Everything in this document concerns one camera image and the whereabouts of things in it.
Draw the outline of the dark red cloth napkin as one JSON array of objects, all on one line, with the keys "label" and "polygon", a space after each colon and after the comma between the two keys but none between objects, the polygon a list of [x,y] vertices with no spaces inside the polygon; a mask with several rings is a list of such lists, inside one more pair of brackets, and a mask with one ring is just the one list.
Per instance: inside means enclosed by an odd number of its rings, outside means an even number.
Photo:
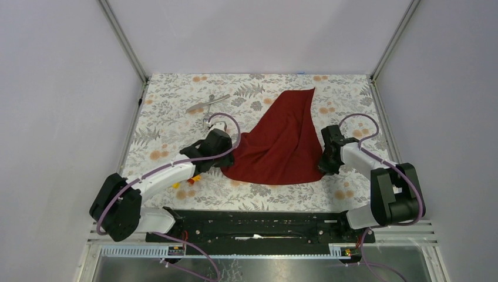
[{"label": "dark red cloth napkin", "polygon": [[241,135],[234,164],[225,177],[255,184],[289,185],[319,181],[321,144],[311,116],[314,89],[286,90],[257,125]]}]

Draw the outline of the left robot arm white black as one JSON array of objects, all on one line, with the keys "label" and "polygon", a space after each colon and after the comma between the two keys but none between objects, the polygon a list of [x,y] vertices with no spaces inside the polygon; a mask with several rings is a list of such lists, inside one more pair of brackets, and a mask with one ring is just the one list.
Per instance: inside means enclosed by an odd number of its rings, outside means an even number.
[{"label": "left robot arm white black", "polygon": [[118,173],[102,184],[89,214],[97,223],[96,232],[115,242],[137,232],[160,233],[167,241],[176,241],[182,226],[165,208],[145,208],[143,203],[163,189],[209,171],[233,164],[231,137],[222,129],[210,129],[208,135],[183,148],[169,163],[128,180]]}]

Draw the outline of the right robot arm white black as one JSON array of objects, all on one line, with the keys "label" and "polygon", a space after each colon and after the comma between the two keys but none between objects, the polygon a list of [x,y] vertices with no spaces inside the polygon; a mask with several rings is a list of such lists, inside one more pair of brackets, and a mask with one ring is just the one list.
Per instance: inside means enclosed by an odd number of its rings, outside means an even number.
[{"label": "right robot arm white black", "polygon": [[360,229],[417,223],[425,215],[425,204],[415,167],[381,159],[360,145],[354,137],[346,138],[338,125],[321,130],[324,151],[318,163],[325,175],[338,174],[342,166],[353,167],[370,182],[370,201],[362,207],[341,213],[338,237],[351,242]]}]

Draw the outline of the silver fork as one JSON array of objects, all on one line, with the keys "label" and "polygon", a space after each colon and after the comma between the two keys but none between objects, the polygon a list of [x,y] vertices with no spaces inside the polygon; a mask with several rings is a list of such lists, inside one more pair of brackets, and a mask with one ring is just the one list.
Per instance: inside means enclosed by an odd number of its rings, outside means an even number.
[{"label": "silver fork", "polygon": [[211,103],[212,101],[215,99],[215,96],[213,94],[211,94],[209,96],[209,101],[208,101],[208,105],[206,106],[206,112],[205,112],[205,115],[203,117],[203,128],[204,129],[207,129],[209,127],[208,125],[208,119],[210,117],[210,108],[211,108]]}]

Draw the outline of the silver knife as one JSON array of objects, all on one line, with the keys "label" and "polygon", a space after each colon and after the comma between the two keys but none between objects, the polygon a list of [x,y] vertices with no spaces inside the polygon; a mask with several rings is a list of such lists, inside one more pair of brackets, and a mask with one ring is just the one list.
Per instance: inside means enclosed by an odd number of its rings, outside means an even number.
[{"label": "silver knife", "polygon": [[187,108],[186,109],[186,113],[189,113],[191,111],[197,110],[199,108],[204,108],[206,106],[210,106],[210,105],[212,105],[214,103],[217,103],[217,102],[220,102],[222,100],[228,99],[230,96],[231,96],[230,94],[227,94],[227,95],[221,96],[219,98],[215,98],[215,99],[209,100],[208,102],[198,103],[196,105],[193,105],[193,106]]}]

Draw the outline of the colourful toy block car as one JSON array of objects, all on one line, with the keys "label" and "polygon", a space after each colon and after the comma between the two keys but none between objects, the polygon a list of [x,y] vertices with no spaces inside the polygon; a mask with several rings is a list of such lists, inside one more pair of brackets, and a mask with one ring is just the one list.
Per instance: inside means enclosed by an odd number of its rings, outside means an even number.
[{"label": "colourful toy block car", "polygon": [[201,179],[200,175],[193,176],[187,180],[189,185],[194,185],[196,182],[198,182]]}]

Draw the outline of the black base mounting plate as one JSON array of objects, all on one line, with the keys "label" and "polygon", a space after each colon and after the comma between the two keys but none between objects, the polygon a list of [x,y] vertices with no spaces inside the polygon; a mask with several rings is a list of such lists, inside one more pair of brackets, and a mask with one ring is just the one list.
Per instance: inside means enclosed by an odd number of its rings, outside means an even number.
[{"label": "black base mounting plate", "polygon": [[375,242],[364,229],[339,222],[341,213],[283,211],[172,210],[168,236],[185,240],[209,255],[327,255],[330,244],[356,247]]}]

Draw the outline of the left aluminium frame post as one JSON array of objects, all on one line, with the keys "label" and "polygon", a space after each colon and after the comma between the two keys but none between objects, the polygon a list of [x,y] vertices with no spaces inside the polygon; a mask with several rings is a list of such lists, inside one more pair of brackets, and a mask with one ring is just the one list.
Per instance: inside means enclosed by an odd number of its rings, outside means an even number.
[{"label": "left aluminium frame post", "polygon": [[117,38],[119,45],[122,47],[124,54],[130,61],[133,70],[136,72],[136,75],[143,84],[146,84],[149,81],[149,75],[146,73],[139,58],[133,50],[133,47],[128,40],[110,2],[108,0],[97,0],[96,2],[99,4],[106,20]]}]

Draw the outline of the aluminium frame post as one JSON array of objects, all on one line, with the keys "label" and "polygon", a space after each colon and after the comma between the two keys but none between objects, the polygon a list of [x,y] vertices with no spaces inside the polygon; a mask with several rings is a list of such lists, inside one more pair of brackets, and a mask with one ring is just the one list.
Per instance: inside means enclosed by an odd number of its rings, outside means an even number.
[{"label": "aluminium frame post", "polygon": [[387,47],[385,48],[379,62],[375,66],[370,79],[371,81],[376,81],[383,68],[385,67],[387,61],[389,60],[389,57],[391,56],[392,52],[394,51],[398,41],[400,40],[402,34],[404,33],[404,30],[407,28],[408,24],[410,23],[410,20],[414,16],[418,6],[420,5],[422,1],[421,0],[411,0],[406,11],[403,14],[403,17],[401,18],[400,22],[398,23],[392,37],[389,40],[389,43]]},{"label": "aluminium frame post", "polygon": [[146,73],[139,58],[133,50],[133,47],[128,40],[110,2],[108,0],[97,0],[96,2],[99,4],[106,20],[117,38],[119,45],[122,47],[124,54],[130,61],[133,70],[136,72],[136,75],[143,84],[146,84],[149,81],[149,75]]}]

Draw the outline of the right aluminium frame post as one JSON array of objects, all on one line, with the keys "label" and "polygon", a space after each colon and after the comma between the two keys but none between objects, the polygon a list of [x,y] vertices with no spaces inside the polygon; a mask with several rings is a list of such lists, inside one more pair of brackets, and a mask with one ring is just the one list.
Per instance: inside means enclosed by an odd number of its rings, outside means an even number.
[{"label": "right aluminium frame post", "polygon": [[401,18],[400,22],[398,23],[392,37],[389,40],[389,43],[387,47],[385,48],[379,62],[375,66],[370,79],[371,81],[376,81],[383,68],[385,67],[387,61],[389,60],[389,57],[391,56],[392,52],[394,51],[398,41],[400,40],[402,34],[404,33],[404,30],[407,28],[408,24],[410,23],[410,20],[414,16],[418,6],[420,5],[422,1],[421,0],[411,0],[406,11],[403,14],[403,17]]}]

